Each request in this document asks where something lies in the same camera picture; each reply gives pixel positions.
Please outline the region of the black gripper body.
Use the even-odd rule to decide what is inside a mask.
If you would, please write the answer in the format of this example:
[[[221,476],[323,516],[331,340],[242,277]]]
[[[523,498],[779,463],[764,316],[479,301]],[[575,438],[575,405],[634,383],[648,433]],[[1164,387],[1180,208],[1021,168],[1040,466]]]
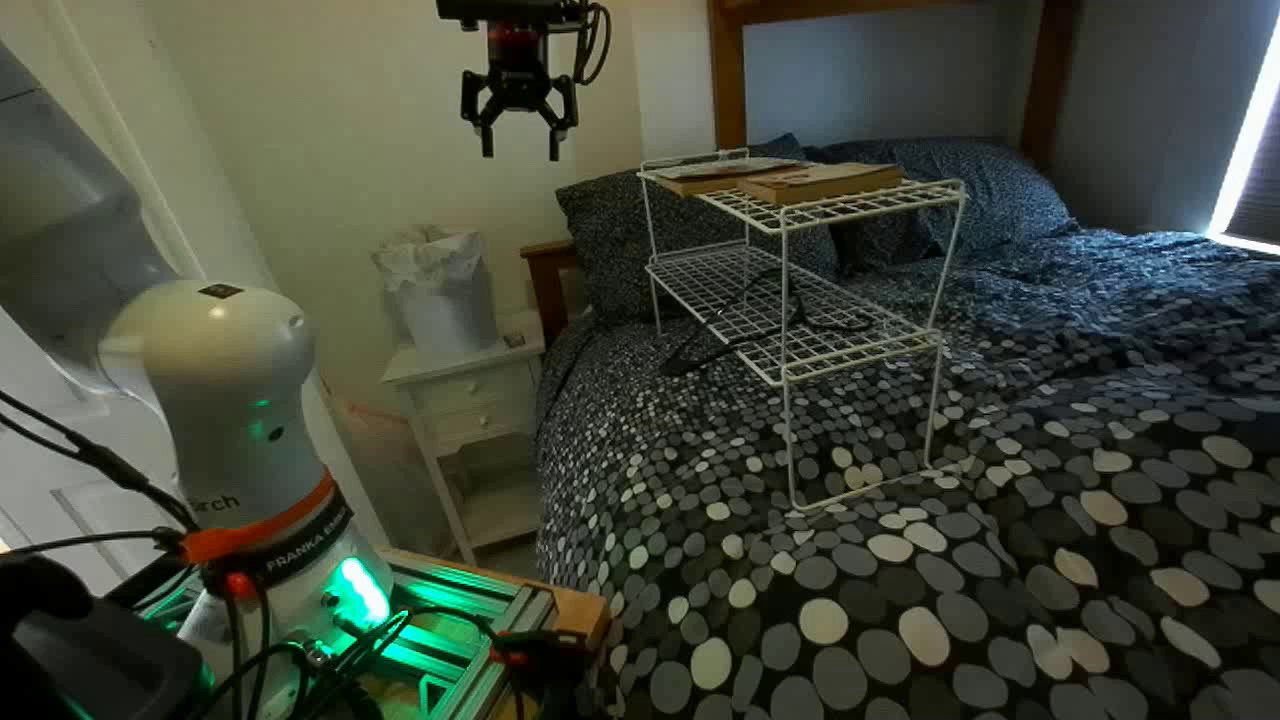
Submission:
[[[436,0],[436,17],[488,36],[488,68],[468,71],[460,88],[468,125],[498,125],[506,111],[572,125],[575,88],[597,80],[597,42],[611,38],[611,10],[601,0]],[[554,36],[575,38],[567,77],[550,71]]]

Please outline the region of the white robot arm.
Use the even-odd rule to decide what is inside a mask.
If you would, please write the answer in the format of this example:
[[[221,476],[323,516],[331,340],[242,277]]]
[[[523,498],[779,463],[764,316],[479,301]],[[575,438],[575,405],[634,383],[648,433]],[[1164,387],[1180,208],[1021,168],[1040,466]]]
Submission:
[[[158,405],[176,551],[203,576],[179,637],[225,720],[319,720],[434,608],[398,587],[303,422],[315,340],[251,283],[192,278],[26,58],[0,92],[0,309],[57,365]]]

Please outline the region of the green lit robot base mount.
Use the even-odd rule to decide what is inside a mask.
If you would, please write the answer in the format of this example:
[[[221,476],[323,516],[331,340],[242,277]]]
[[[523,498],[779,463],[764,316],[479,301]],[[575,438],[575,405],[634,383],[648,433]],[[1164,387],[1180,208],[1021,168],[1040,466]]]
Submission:
[[[346,559],[315,628],[233,612],[233,657],[176,720],[575,720],[607,630],[587,590],[398,556],[378,585]]]

